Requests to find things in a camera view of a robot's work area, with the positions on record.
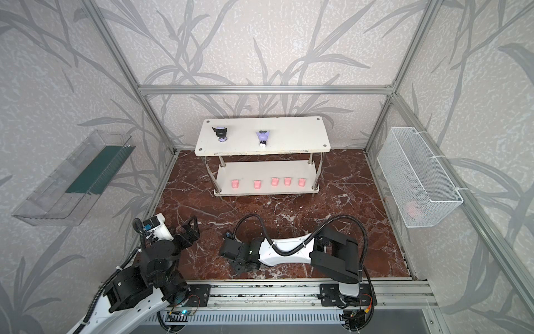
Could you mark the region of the white two-tier shelf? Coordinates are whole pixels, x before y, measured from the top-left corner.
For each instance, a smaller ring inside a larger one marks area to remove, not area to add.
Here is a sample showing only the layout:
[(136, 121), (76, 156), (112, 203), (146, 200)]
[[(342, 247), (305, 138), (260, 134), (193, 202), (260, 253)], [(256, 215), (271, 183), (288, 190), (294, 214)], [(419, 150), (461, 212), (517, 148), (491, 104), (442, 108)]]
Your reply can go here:
[(324, 157), (331, 150), (322, 117), (224, 118), (203, 122), (195, 154), (208, 171), (214, 195), (316, 194)]

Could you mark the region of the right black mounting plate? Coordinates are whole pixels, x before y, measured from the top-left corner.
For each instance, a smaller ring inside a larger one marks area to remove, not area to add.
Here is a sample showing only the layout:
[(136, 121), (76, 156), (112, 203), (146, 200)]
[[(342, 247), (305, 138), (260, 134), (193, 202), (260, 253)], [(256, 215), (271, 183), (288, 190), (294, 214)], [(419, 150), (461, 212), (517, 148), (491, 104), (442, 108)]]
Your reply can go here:
[(374, 290), (367, 281), (357, 284), (324, 283), (319, 285), (318, 300), (323, 307), (369, 307), (376, 306)]

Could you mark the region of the dark round toy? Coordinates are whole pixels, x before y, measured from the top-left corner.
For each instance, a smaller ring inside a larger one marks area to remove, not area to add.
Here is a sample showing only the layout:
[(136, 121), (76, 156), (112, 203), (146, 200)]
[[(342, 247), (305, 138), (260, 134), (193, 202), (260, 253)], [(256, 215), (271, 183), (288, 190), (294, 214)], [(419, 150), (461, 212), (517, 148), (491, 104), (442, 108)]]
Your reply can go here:
[(218, 138), (218, 141), (223, 143), (228, 140), (228, 129), (226, 127), (213, 127), (213, 131)]

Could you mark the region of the pink toy in basket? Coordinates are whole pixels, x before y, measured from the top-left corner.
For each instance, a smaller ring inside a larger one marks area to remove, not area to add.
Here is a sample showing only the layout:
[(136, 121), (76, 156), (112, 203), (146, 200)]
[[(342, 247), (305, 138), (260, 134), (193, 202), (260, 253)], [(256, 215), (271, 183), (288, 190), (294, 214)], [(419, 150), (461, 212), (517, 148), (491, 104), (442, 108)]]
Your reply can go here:
[(421, 221), (424, 217), (424, 213), (419, 207), (418, 203), (415, 201), (410, 201), (406, 203), (405, 210), (409, 217), (413, 218), (415, 221)]

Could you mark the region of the clear plastic wall bin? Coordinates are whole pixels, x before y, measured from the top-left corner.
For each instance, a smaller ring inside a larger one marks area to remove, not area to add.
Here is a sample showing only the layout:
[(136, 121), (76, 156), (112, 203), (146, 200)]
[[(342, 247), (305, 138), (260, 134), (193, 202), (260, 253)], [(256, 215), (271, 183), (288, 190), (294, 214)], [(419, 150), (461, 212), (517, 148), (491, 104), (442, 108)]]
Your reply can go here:
[(80, 225), (135, 148), (129, 134), (93, 131), (12, 216), (32, 226)]

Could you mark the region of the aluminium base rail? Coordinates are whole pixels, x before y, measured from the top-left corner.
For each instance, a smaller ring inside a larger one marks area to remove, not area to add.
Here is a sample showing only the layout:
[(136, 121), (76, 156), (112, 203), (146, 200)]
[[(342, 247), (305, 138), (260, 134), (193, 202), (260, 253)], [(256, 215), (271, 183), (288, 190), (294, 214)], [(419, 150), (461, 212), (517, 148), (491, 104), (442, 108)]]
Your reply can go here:
[[(210, 285), (210, 291), (191, 297), (181, 309), (198, 311), (230, 310), (319, 310), (320, 286), (327, 279), (191, 281)], [(426, 281), (393, 278), (373, 279), (374, 301), (379, 309), (435, 309), (437, 299)]]

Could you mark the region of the black mounting plate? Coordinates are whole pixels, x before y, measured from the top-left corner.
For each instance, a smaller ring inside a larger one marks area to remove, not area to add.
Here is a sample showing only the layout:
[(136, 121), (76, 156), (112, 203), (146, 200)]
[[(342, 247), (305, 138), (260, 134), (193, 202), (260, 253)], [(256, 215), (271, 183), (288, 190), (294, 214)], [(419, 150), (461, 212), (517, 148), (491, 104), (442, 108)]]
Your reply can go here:
[(194, 284), (189, 286), (189, 294), (180, 304), (183, 308), (205, 308), (211, 292), (210, 284)]
[(374, 290), (367, 281), (357, 284), (324, 283), (319, 285), (318, 300), (323, 307), (369, 307), (376, 306)]

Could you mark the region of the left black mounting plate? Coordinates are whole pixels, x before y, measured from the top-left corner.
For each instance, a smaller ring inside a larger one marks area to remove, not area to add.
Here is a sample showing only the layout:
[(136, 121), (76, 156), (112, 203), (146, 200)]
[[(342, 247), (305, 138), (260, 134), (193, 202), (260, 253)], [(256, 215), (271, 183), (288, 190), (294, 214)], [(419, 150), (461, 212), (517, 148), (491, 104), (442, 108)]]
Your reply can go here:
[(189, 294), (180, 304), (183, 308), (205, 308), (211, 292), (210, 284), (194, 284), (189, 286)]

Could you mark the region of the purple figure toy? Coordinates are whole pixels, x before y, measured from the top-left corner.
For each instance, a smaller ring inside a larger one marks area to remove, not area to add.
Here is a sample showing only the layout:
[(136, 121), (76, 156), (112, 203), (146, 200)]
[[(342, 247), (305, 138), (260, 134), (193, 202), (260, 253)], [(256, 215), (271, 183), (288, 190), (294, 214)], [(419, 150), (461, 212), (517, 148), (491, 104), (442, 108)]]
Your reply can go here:
[(270, 135), (269, 131), (266, 130), (260, 130), (256, 132), (257, 138), (259, 140), (259, 146), (262, 148), (265, 148), (267, 146), (268, 138)]

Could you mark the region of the aluminium frame crossbar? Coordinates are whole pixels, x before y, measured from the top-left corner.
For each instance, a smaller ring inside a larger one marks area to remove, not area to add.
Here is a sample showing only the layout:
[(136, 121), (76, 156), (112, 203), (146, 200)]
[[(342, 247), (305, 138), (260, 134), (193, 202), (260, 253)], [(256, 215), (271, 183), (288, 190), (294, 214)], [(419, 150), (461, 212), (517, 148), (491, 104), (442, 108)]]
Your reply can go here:
[(390, 86), (142, 85), (143, 95), (389, 95)]

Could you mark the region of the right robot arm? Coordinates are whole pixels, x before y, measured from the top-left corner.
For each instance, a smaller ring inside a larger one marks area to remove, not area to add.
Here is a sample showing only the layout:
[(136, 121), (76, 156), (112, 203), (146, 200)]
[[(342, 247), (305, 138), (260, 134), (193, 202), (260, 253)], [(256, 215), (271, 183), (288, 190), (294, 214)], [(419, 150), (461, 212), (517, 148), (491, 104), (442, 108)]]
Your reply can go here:
[(309, 264), (338, 282), (341, 295), (360, 296), (363, 268), (360, 267), (356, 239), (332, 228), (324, 228), (306, 244), (309, 236), (274, 239), (272, 244), (265, 237), (254, 238), (249, 243), (226, 237), (219, 255), (228, 260), (237, 274), (256, 271), (263, 266)]

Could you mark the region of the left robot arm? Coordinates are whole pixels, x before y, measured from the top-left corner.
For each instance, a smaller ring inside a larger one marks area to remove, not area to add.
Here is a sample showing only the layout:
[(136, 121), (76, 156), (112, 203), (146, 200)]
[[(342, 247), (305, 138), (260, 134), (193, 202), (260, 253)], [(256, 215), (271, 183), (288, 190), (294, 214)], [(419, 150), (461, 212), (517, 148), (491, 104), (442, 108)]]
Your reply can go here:
[(201, 302), (178, 270), (181, 252), (200, 239), (197, 217), (187, 219), (175, 234), (162, 214), (135, 218), (132, 225), (140, 246), (99, 287), (71, 333), (128, 333), (168, 306)]

